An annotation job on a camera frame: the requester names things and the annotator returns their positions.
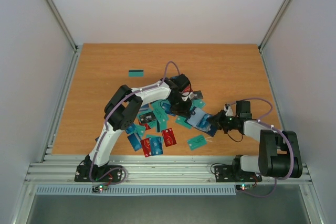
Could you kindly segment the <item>dark blue card holder wallet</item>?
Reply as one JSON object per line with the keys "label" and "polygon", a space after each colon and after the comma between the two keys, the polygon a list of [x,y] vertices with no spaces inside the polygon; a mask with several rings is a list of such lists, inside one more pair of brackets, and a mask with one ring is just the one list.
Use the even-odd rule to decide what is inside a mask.
{"label": "dark blue card holder wallet", "polygon": [[191,109],[190,117],[187,118],[185,122],[191,125],[192,127],[204,132],[210,137],[214,137],[217,132],[217,128],[209,123],[208,119],[210,117],[212,117],[211,114],[208,114],[201,108],[194,106]]}

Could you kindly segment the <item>blue card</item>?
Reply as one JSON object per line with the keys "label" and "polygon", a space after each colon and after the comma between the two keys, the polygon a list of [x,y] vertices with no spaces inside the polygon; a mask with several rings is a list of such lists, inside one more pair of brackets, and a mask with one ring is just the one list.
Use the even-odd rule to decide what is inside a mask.
{"label": "blue card", "polygon": [[202,118],[202,119],[198,122],[197,127],[198,127],[200,130],[208,131],[209,128],[211,127],[211,124],[208,122],[207,118]]}

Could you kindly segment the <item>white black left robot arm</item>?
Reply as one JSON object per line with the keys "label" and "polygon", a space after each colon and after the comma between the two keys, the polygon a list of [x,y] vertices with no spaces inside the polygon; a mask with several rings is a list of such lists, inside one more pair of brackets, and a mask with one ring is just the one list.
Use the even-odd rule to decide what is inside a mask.
{"label": "white black left robot arm", "polygon": [[140,88],[122,85],[104,109],[102,131],[93,150],[78,166],[78,175],[90,182],[101,181],[107,176],[111,171],[108,170],[110,153],[121,133],[133,124],[142,106],[167,99],[173,114],[189,118],[192,101],[183,91],[190,84],[188,77],[180,74]]}

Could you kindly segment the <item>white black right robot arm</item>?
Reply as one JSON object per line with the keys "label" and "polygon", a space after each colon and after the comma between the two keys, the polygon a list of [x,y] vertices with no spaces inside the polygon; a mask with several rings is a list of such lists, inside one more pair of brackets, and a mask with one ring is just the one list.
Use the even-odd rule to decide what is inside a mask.
{"label": "white black right robot arm", "polygon": [[282,131],[262,121],[265,115],[253,119],[250,99],[237,100],[208,121],[225,134],[237,130],[242,136],[253,138],[259,143],[258,155],[237,155],[232,162],[232,175],[236,180],[247,176],[261,175],[280,180],[300,178],[303,164],[297,135],[294,131]]}

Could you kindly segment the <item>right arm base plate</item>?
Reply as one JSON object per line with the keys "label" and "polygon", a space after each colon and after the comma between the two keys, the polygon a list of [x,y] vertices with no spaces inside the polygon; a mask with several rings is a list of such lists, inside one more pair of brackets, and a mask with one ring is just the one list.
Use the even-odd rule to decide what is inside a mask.
{"label": "right arm base plate", "polygon": [[262,182],[262,177],[252,172],[235,171],[232,166],[216,165],[213,173],[217,183],[254,183]]}

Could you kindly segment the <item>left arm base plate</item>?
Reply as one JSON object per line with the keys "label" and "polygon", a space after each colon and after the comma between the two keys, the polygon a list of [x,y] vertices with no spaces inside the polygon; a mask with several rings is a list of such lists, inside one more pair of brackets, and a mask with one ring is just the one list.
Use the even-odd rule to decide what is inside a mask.
{"label": "left arm base plate", "polygon": [[[75,172],[75,182],[92,182],[89,178],[90,166],[80,165],[77,167]],[[93,182],[100,183],[118,183],[121,181],[122,175],[124,172],[122,171],[122,166],[114,166],[114,165],[106,165],[102,167],[96,168],[96,165],[93,167],[91,172],[91,178]]]}

